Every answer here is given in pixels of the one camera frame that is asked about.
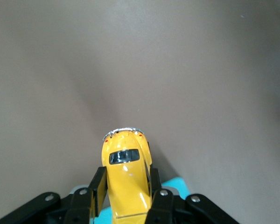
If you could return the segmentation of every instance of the gray wall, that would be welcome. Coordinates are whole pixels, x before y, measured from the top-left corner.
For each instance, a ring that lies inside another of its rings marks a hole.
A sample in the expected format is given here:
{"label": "gray wall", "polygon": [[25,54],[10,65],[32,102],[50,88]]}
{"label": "gray wall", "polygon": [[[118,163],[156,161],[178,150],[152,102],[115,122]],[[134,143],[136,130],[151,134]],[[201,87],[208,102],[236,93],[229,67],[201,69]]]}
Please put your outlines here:
{"label": "gray wall", "polygon": [[135,126],[240,223],[280,223],[280,1],[1,1],[0,217],[88,184]]}

